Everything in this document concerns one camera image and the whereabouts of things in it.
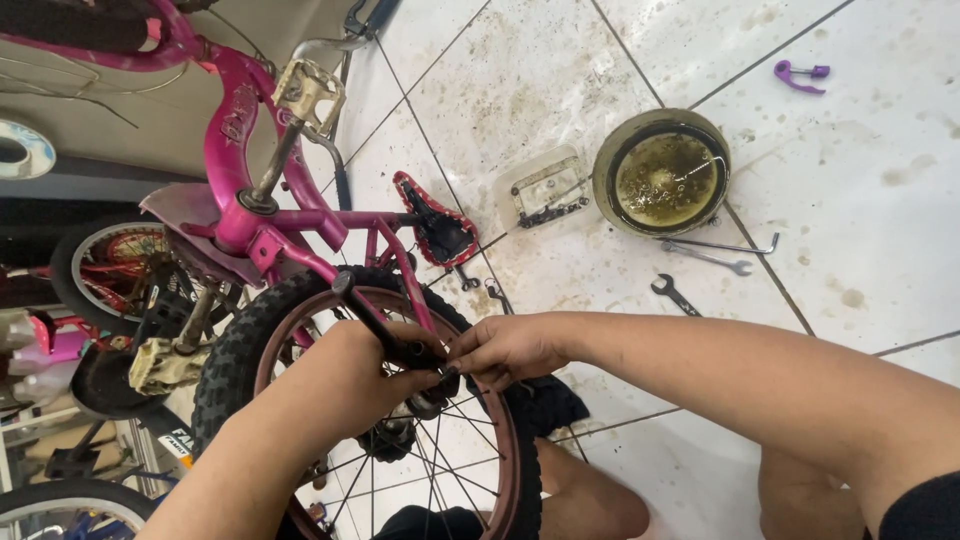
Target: bicycle seat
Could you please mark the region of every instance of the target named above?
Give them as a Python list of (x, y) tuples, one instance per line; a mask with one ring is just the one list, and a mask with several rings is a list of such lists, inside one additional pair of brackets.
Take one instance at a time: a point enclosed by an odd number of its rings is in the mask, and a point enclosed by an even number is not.
[(472, 221), (438, 203), (403, 171), (394, 174), (394, 186), (407, 211), (420, 217), (414, 237), (427, 262), (449, 268), (473, 255), (477, 228)]

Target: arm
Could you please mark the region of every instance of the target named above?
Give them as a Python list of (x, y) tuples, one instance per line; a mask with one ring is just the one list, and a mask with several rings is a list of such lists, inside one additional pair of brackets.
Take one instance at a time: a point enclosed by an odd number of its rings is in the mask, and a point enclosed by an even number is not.
[[(388, 323), (388, 328), (401, 340), (420, 340), (443, 351), (420, 327)], [(383, 359), (379, 341), (363, 324), (334, 325), (224, 423), (137, 536), (273, 540), (283, 509), (311, 463), (440, 379), (429, 371), (384, 377)]]
[(843, 479), (874, 533), (907, 489), (960, 470), (953, 428), (960, 390), (791, 331), (696, 317), (545, 313), (486, 319), (450, 356), (494, 387), (571, 359), (592, 363)]

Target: hand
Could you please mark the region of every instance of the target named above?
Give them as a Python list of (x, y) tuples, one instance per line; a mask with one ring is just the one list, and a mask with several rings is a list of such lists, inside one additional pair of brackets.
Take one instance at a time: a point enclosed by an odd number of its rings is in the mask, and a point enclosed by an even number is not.
[[(429, 331), (387, 322), (401, 341), (421, 341), (446, 357), (440, 340)], [(305, 430), (303, 444), (317, 445), (311, 454), (368, 430), (394, 407), (420, 390), (440, 382), (428, 370), (403, 371), (387, 377), (383, 346), (359, 321), (340, 321), (310, 347), (261, 394), (264, 407), (293, 415), (296, 430)]]
[(487, 317), (450, 344), (449, 365), (473, 374), (495, 391), (515, 380), (541, 377), (572, 359), (567, 337), (575, 335), (573, 313)]

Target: dirty liquid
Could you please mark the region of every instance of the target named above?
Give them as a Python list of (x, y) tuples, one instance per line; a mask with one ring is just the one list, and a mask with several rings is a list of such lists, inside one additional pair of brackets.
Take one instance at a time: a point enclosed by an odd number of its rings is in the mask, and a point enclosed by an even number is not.
[(678, 225), (709, 203), (717, 186), (717, 157), (697, 138), (653, 135), (620, 162), (614, 190), (627, 217), (654, 227)]

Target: metal basin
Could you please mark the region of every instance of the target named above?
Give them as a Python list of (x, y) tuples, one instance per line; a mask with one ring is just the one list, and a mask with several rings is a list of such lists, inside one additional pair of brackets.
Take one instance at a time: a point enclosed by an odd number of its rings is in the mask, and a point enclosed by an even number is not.
[(593, 165), (593, 196), (618, 229), (673, 236), (706, 223), (727, 196), (730, 148), (696, 112), (649, 110), (607, 137)]

